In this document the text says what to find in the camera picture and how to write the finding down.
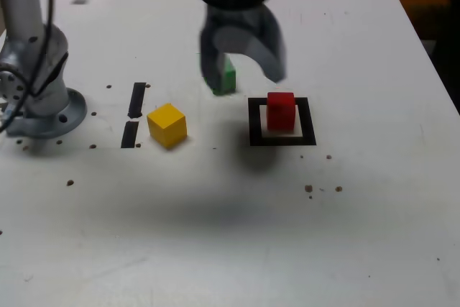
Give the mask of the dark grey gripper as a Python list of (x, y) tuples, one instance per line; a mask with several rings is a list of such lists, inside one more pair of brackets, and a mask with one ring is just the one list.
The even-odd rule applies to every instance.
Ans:
[(209, 88), (224, 87), (224, 53), (251, 58), (262, 69), (264, 76), (274, 83), (285, 78), (282, 32), (274, 14), (263, 3), (237, 10), (206, 6), (200, 36), (200, 65)]

